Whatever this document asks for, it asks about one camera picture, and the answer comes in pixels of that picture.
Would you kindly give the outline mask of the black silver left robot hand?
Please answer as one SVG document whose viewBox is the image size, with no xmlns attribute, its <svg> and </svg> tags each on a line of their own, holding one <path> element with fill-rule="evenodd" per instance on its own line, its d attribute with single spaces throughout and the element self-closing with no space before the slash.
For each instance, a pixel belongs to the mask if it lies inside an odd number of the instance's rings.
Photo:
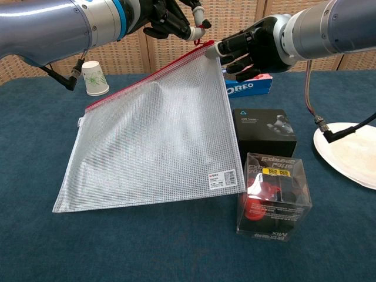
<svg viewBox="0 0 376 282">
<path fill-rule="evenodd" d="M 125 19 L 125 31 L 120 34 L 124 37 L 140 28 L 147 36 L 156 39 L 166 39 L 174 35 L 185 41 L 200 39 L 211 23 L 204 16 L 204 8 L 200 1 L 182 1 L 191 8 L 194 17 L 194 26 L 186 18 L 176 1 L 120 1 Z"/>
</svg>

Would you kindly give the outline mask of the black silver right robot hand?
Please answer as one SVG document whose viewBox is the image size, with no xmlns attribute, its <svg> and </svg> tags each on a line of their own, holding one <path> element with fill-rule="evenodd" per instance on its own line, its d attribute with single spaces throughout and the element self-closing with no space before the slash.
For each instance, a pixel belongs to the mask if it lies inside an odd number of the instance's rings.
<svg viewBox="0 0 376 282">
<path fill-rule="evenodd" d="M 285 72 L 296 64 L 283 49 L 282 37 L 291 15 L 269 15 L 246 29 L 214 43 L 209 59 L 220 59 L 226 72 L 243 82 L 264 73 Z"/>
</svg>

